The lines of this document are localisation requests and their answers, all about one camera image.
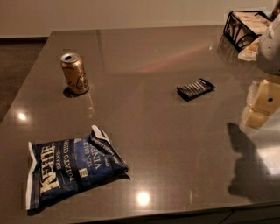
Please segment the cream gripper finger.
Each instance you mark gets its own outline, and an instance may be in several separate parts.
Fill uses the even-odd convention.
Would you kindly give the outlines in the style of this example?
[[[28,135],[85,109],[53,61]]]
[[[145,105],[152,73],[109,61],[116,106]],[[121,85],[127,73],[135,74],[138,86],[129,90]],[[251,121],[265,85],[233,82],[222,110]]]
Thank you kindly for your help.
[[[280,107],[280,79],[254,80],[248,88],[243,122],[260,129]]]

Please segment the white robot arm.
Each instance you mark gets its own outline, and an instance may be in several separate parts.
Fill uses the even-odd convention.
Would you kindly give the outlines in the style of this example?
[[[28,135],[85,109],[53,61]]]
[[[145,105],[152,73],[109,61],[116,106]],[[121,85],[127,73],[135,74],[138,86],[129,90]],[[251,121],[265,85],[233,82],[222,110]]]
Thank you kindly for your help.
[[[271,77],[252,82],[248,89],[243,123],[260,129],[280,106],[280,15],[261,36],[256,61],[258,67]]]

